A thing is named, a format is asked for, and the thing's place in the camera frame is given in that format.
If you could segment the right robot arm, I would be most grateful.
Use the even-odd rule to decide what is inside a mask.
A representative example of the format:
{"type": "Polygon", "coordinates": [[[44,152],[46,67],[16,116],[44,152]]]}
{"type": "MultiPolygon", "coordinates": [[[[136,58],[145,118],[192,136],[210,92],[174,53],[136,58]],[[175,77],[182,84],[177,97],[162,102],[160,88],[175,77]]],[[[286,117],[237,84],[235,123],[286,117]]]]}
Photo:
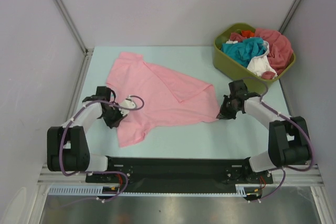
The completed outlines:
{"type": "Polygon", "coordinates": [[[306,172],[314,166],[313,147],[303,117],[288,117],[264,101],[265,93],[248,90],[244,79],[229,84],[229,95],[224,95],[218,119],[235,119],[238,112],[248,114],[268,130],[268,147],[261,154],[247,159],[242,169],[243,179],[254,183],[261,172],[288,168],[306,172]]]}

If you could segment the pink t shirt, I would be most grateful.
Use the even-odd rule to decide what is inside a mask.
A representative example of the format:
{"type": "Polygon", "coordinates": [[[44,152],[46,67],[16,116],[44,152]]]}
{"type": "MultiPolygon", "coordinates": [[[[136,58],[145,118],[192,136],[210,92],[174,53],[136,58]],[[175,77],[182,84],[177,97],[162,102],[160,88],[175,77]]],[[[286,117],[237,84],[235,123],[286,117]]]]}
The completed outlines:
{"type": "Polygon", "coordinates": [[[213,85],[169,68],[145,62],[142,55],[122,52],[106,84],[121,103],[130,95],[142,98],[117,128],[120,147],[140,143],[158,126],[185,126],[216,121],[219,106],[213,85]]]}

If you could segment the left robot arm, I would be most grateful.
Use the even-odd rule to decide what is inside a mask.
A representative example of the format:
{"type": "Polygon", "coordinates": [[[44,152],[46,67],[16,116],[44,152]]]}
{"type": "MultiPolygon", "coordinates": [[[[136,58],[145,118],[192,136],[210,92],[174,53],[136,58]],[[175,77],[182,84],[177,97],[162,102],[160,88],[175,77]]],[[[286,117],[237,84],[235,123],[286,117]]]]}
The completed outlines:
{"type": "Polygon", "coordinates": [[[81,109],[61,126],[47,131],[47,167],[52,172],[98,172],[105,182],[115,178],[116,169],[107,156],[91,154],[86,133],[96,120],[102,119],[109,128],[118,127],[125,116],[118,108],[115,92],[108,87],[82,101],[81,109]]]}

